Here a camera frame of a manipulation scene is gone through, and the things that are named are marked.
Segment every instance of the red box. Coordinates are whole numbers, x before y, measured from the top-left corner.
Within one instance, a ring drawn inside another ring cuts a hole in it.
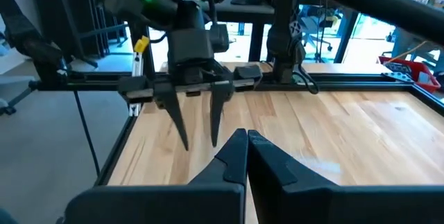
[[[385,62],[389,61],[391,58],[388,57],[379,57],[379,61],[381,64],[384,64]],[[421,88],[425,89],[426,91],[430,93],[434,93],[437,89],[441,88],[441,85],[438,83],[436,78],[432,75],[432,73],[429,70],[429,67],[427,65],[421,63],[421,62],[413,62],[413,61],[407,61],[403,59],[396,59],[393,61],[394,63],[398,64],[405,64],[411,69],[411,76],[415,81],[418,81],[419,73],[424,72],[425,74],[429,75],[431,84],[428,83],[419,83],[416,82],[417,85],[419,85]]]

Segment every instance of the black pole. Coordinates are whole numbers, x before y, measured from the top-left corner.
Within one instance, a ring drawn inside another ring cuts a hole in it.
[[[347,51],[348,42],[352,37],[353,30],[355,29],[355,24],[358,18],[358,12],[351,9],[346,9],[344,12],[343,20],[345,19],[345,31],[341,36],[341,43],[339,44],[338,51],[334,58],[335,63],[342,63],[344,60],[345,52]]]
[[[86,124],[85,115],[83,114],[82,104],[80,103],[80,98],[78,97],[78,92],[74,91],[74,96],[76,97],[76,104],[78,108],[78,113],[80,114],[80,120],[82,121],[83,130],[85,131],[86,140],[88,140],[89,149],[91,150],[92,160],[94,161],[94,166],[96,168],[97,176],[100,174],[99,163],[97,162],[96,151],[92,145],[91,136],[89,135],[88,126]]]

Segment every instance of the wooden tabletop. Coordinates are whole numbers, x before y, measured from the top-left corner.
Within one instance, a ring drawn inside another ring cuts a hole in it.
[[[346,64],[306,64],[305,69],[386,71],[380,64],[356,69]],[[407,92],[236,93],[224,106],[216,148],[207,124],[210,94],[180,95],[180,104],[189,151],[168,114],[148,105],[109,185],[187,184],[237,128],[258,130],[337,184],[444,184],[444,118]],[[246,222],[257,223],[249,188],[247,196]]]

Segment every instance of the yellow clip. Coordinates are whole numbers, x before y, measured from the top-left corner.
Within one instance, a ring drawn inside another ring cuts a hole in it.
[[[134,46],[134,51],[137,53],[143,53],[146,47],[150,44],[150,39],[147,36],[142,36]]]

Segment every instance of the concrete floor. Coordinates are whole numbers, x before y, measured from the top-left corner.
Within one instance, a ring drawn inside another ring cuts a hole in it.
[[[36,75],[31,62],[7,74]],[[25,87],[2,86],[0,97]],[[128,110],[116,92],[79,94],[102,165]],[[17,105],[17,113],[0,117],[0,133],[0,207],[19,223],[55,223],[69,200],[94,184],[94,165],[72,92],[33,92]]]

